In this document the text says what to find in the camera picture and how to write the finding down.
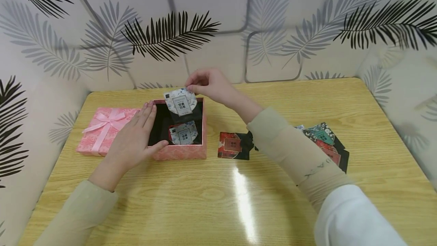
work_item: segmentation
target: hand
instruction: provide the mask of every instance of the hand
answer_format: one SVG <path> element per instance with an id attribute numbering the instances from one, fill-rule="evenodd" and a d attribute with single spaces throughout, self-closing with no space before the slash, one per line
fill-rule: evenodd
<path id="1" fill-rule="evenodd" d="M 185 82 L 189 91 L 210 97 L 213 101 L 233 108 L 243 96 L 217 68 L 198 69 Z"/>
<path id="2" fill-rule="evenodd" d="M 162 140 L 153 146 L 147 146 L 155 117 L 156 105 L 153 101 L 145 103 L 118 132 L 106 157 L 88 180 L 103 189 L 114 191 L 127 171 L 168 145 L 166 140 Z"/>

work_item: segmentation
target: wallpaper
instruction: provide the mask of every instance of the wallpaper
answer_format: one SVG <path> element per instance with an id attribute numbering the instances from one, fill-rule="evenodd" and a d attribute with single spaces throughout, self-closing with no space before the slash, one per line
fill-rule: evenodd
<path id="1" fill-rule="evenodd" d="M 360 77 L 437 186 L 435 1 L 0 0 L 0 245 L 18 243 L 90 92 L 204 67 L 233 83 Z"/>

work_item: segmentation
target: white wall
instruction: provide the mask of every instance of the white wall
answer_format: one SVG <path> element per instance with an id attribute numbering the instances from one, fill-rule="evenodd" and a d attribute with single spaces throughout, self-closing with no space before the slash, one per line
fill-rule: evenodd
<path id="1" fill-rule="evenodd" d="M 203 67 L 220 68 L 233 83 L 351 77 L 357 70 L 365 78 L 371 67 L 377 80 L 386 72 L 382 77 L 389 75 L 385 85 L 391 85 L 385 88 L 390 91 L 379 101 L 419 165 L 429 178 L 435 177 L 436 122 L 422 117 L 429 116 L 429 107 L 414 110 L 435 94 L 434 50 L 408 51 L 402 63 L 380 71 L 375 66 L 384 46 L 353 50 L 348 42 L 333 41 L 347 13 L 376 0 L 70 1 L 58 3 L 69 15 L 55 18 L 28 0 L 0 0 L 0 79 L 5 83 L 16 76 L 26 91 L 22 96 L 28 99 L 28 116 L 20 122 L 23 134 L 15 142 L 29 150 L 21 172 L 0 181 L 6 186 L 0 188 L 0 234 L 6 230 L 0 245 L 17 243 L 90 91 L 179 86 Z M 379 0 L 379 6 L 388 1 Z M 132 55 L 121 34 L 124 24 L 136 18 L 145 30 L 151 18 L 157 21 L 171 11 L 188 12 L 189 25 L 195 13 L 209 11 L 211 22 L 221 25 L 209 43 L 178 53 L 175 61 L 157 61 L 138 51 Z M 420 143 L 425 148 L 414 150 Z"/>

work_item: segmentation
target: sleeve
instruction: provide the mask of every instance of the sleeve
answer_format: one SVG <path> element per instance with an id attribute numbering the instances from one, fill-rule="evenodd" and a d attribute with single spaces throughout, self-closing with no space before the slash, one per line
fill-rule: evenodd
<path id="1" fill-rule="evenodd" d="M 317 212 L 330 192 L 353 183 L 314 142 L 273 108 L 260 112 L 247 128 L 259 150 L 284 169 Z"/>
<path id="2" fill-rule="evenodd" d="M 115 192 L 81 182 L 34 245 L 85 245 L 93 228 L 106 219 L 117 200 Z"/>
<path id="3" fill-rule="evenodd" d="M 406 246 L 356 185 L 344 185 L 323 202 L 314 227 L 317 246 Z"/>

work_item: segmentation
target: open box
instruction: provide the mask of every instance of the open box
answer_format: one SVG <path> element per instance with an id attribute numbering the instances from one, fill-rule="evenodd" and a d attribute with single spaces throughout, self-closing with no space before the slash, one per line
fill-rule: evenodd
<path id="1" fill-rule="evenodd" d="M 201 108 L 202 119 L 196 120 L 198 136 L 192 145 L 174 145 L 169 139 L 169 127 L 175 123 L 172 120 L 170 111 L 165 100 L 154 100 L 156 105 L 156 118 L 149 138 L 149 146 L 161 140 L 168 140 L 169 145 L 165 146 L 158 153 L 153 155 L 157 161 L 181 160 L 181 159 L 206 159 L 206 111 L 203 98 L 197 98 L 198 106 Z"/>

